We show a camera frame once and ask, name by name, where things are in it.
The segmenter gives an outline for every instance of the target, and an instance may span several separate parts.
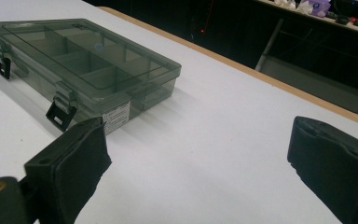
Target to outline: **white surface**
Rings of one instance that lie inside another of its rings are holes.
[[[113,160],[76,223],[339,223],[286,160],[295,116],[358,123],[77,0],[0,0],[0,21],[86,18],[182,66],[173,96],[107,136]],[[0,176],[61,133],[0,77]]]

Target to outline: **black padded block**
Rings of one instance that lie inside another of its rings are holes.
[[[101,118],[78,123],[25,163],[40,223],[74,223],[110,164]]]
[[[358,139],[296,117],[287,160],[342,223],[358,223]]]

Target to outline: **tackle box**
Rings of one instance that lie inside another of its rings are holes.
[[[0,74],[49,99],[47,118],[103,117],[111,133],[172,95],[181,65],[84,19],[0,21]]]

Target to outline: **white tabletop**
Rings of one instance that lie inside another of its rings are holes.
[[[112,165],[76,223],[339,223],[286,159],[295,116],[358,123],[79,0],[0,0],[0,21],[85,18],[179,62],[171,98],[107,135]],[[61,132],[0,77],[0,176]]]

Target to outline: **box latch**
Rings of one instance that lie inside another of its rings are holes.
[[[10,64],[10,59],[0,52],[0,75],[5,79],[10,79]]]
[[[74,92],[62,81],[56,82],[56,89],[56,95],[46,117],[65,132],[77,111],[76,98]]]

